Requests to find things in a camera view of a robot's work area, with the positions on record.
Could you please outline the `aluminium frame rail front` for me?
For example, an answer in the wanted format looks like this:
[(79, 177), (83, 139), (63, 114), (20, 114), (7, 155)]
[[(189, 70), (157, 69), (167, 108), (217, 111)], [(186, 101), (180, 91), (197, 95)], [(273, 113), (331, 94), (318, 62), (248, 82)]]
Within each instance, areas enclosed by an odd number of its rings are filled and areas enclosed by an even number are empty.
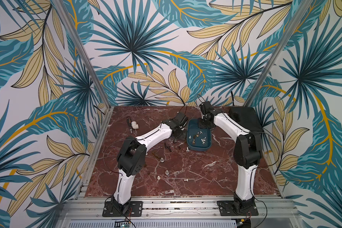
[(302, 218), (292, 199), (258, 196), (255, 209), (243, 215), (227, 215), (218, 201), (229, 196), (133, 197), (137, 206), (125, 218), (104, 217), (105, 198), (81, 198), (67, 202), (57, 228), (302, 228)]

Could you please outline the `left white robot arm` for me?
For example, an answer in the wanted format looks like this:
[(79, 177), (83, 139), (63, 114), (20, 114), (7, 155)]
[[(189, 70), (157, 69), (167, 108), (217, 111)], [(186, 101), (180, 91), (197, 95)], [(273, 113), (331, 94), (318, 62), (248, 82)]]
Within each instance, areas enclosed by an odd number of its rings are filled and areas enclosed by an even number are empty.
[(174, 118), (162, 121), (155, 129), (141, 136), (127, 137), (117, 155), (118, 182), (112, 202), (119, 210), (127, 210), (131, 201), (131, 189), (135, 176), (145, 164), (147, 153), (158, 143), (168, 138), (183, 140), (188, 117), (178, 112)]

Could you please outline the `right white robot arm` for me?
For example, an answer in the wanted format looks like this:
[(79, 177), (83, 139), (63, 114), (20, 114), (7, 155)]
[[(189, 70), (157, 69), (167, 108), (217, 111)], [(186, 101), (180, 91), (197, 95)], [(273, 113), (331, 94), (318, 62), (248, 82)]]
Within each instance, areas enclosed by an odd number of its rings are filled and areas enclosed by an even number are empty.
[(199, 128), (221, 128), (235, 142), (233, 158), (238, 165), (238, 184), (234, 203), (239, 208), (254, 204), (253, 184), (257, 167), (263, 157), (260, 134), (263, 132), (255, 109), (232, 106), (228, 113), (214, 108), (209, 101), (200, 104)]

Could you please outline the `black plastic tool case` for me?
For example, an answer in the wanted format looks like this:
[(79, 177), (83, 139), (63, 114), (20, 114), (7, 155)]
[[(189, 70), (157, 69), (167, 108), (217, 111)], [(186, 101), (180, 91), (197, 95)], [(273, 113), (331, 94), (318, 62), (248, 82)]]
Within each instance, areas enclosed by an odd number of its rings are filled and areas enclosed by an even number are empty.
[(263, 127), (260, 124), (255, 109), (252, 107), (232, 106), (230, 107), (228, 115), (239, 125), (251, 132), (263, 131)]

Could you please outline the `white pipe elbow fitting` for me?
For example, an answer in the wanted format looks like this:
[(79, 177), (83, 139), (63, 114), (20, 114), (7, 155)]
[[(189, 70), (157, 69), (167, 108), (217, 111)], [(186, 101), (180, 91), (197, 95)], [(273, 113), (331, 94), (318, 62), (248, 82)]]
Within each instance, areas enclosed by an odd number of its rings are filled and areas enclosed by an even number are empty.
[(138, 125), (138, 123), (136, 121), (132, 121), (131, 122), (131, 126), (132, 126), (133, 129), (139, 129), (139, 125)]

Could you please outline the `teal plastic storage box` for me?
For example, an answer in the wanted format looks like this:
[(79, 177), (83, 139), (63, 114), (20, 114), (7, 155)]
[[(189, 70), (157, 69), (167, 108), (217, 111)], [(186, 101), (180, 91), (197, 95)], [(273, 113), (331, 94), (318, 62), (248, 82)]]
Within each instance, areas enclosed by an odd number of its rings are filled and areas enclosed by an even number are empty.
[(210, 129), (199, 128), (198, 119), (191, 119), (188, 122), (187, 145), (189, 150), (205, 152), (212, 145), (212, 134)]

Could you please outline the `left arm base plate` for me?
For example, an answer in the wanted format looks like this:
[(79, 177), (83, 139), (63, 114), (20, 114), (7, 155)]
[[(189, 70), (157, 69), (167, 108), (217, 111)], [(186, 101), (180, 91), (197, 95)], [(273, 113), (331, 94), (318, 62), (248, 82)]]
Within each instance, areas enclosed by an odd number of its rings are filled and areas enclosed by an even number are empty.
[(115, 200), (106, 201), (104, 203), (102, 217), (141, 217), (142, 211), (142, 201), (130, 201), (125, 205), (121, 205)]

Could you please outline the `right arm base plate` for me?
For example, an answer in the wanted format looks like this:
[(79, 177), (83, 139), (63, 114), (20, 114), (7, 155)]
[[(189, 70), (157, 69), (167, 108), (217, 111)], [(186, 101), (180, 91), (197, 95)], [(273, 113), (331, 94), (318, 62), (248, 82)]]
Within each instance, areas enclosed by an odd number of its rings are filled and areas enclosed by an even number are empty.
[(234, 200), (219, 200), (217, 206), (221, 216), (258, 216), (256, 204), (253, 200), (243, 202)]

